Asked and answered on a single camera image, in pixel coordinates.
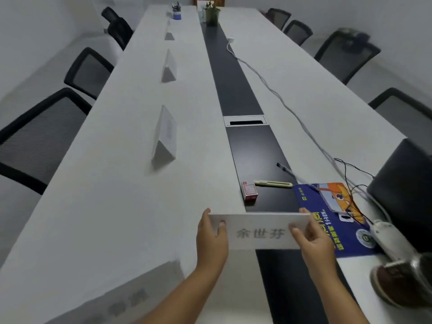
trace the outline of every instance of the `mesh chair back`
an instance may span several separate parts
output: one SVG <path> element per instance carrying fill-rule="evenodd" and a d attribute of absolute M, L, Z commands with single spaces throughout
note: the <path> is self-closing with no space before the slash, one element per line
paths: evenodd
<path fill-rule="evenodd" d="M 432 110 L 429 107 L 396 88 L 386 90 L 369 105 L 432 155 Z"/>
<path fill-rule="evenodd" d="M 101 13 L 102 17 L 109 21 L 109 23 L 112 23 L 113 21 L 116 21 L 120 18 L 119 15 L 110 7 L 106 7 L 103 9 Z"/>
<path fill-rule="evenodd" d="M 346 85 L 360 68 L 380 52 L 371 43 L 357 44 L 354 36 L 336 31 L 318 50 L 315 60 Z"/>
<path fill-rule="evenodd" d="M 313 34 L 309 26 L 298 20 L 292 20 L 284 33 L 298 45 L 302 45 Z"/>
<path fill-rule="evenodd" d="M 270 8 L 267 11 L 266 17 L 273 23 L 273 25 L 282 30 L 289 17 L 291 17 L 291 14 L 281 9 Z"/>
<path fill-rule="evenodd" d="M 43 194 L 91 106 L 64 88 L 0 131 L 0 174 Z"/>
<path fill-rule="evenodd" d="M 87 47 L 69 68 L 64 83 L 97 99 L 113 69 L 108 60 Z"/>
<path fill-rule="evenodd" d="M 133 35 L 133 30 L 123 18 L 119 18 L 109 24 L 108 34 L 110 34 L 118 45 L 120 45 L 121 49 L 124 50 Z"/>

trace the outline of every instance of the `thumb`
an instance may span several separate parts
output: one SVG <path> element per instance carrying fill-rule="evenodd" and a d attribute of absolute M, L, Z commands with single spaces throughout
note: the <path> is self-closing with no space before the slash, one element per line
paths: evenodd
<path fill-rule="evenodd" d="M 224 221 L 221 221 L 219 223 L 219 227 L 217 228 L 217 236 L 222 236 L 223 238 L 226 238 L 226 223 Z"/>
<path fill-rule="evenodd" d="M 294 224 L 289 224 L 288 226 L 291 235 L 295 239 L 295 242 L 300 246 L 300 249 L 303 249 L 306 247 L 306 245 L 309 243 L 309 241 L 305 238 L 302 231 L 300 231 Z"/>

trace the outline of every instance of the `white cable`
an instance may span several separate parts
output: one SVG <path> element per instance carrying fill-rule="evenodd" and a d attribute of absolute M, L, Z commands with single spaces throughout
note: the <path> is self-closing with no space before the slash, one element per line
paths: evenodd
<path fill-rule="evenodd" d="M 336 172 L 343 178 L 345 179 L 345 175 L 342 173 L 342 171 L 339 169 L 336 161 L 333 159 L 332 155 L 330 153 L 328 153 L 323 147 L 321 147 L 321 145 L 316 141 L 315 137 L 312 135 L 312 133 L 310 133 L 310 131 L 308 130 L 308 128 L 306 127 L 306 125 L 303 123 L 303 121 L 300 119 L 299 116 L 297 116 L 297 114 L 291 109 L 289 108 L 285 102 L 283 101 L 283 98 L 275 91 L 273 90 L 271 87 L 268 86 L 266 80 L 254 69 L 252 68 L 246 61 L 238 58 L 229 48 L 230 44 L 231 44 L 232 40 L 228 41 L 228 44 L 226 45 L 226 49 L 227 51 L 232 54 L 232 56 L 237 59 L 238 61 L 240 61 L 241 63 L 244 63 L 246 66 L 248 66 L 248 68 L 250 70 L 252 70 L 255 74 L 258 75 L 258 77 L 260 78 L 260 80 L 262 81 L 262 83 L 267 87 L 267 89 L 272 92 L 279 100 L 280 102 L 283 104 L 283 106 L 291 113 L 294 115 L 294 117 L 297 119 L 297 121 L 300 123 L 300 126 L 302 127 L 302 129 L 305 131 L 305 133 L 310 137 L 310 139 L 315 143 L 315 145 L 318 147 L 318 149 L 320 149 L 320 151 L 323 153 L 323 155 L 327 158 L 327 160 L 332 164 L 333 168 L 336 170 Z M 299 176 L 295 175 L 292 171 L 290 171 L 295 177 L 299 178 Z M 352 186 L 356 186 L 357 184 L 355 184 L 352 180 L 350 180 L 348 177 L 346 177 L 346 180 L 352 184 Z M 360 191 L 362 191 L 370 200 L 372 200 L 377 206 L 378 208 L 381 210 L 381 212 L 384 213 L 386 219 L 388 222 L 392 222 L 392 219 L 390 218 L 389 214 L 387 213 L 387 211 L 384 209 L 383 206 L 381 206 L 381 204 L 375 200 L 375 198 L 373 196 L 371 196 L 369 193 L 366 192 L 366 190 L 364 190 L 362 187 L 357 187 L 357 189 L 359 189 Z"/>

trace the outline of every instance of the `potted plant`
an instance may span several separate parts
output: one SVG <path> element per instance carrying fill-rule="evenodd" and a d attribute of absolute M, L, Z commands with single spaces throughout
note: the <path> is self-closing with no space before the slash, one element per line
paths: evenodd
<path fill-rule="evenodd" d="M 220 9 L 216 7 L 213 0 L 208 1 L 206 5 L 206 23 L 207 26 L 217 26 L 219 23 Z"/>

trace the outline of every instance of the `red box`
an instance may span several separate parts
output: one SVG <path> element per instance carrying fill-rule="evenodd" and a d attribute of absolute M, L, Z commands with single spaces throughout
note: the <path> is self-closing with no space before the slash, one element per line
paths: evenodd
<path fill-rule="evenodd" d="M 241 185 L 241 193 L 243 194 L 244 201 L 253 201 L 258 197 L 257 188 L 254 183 L 248 184 L 243 182 Z"/>

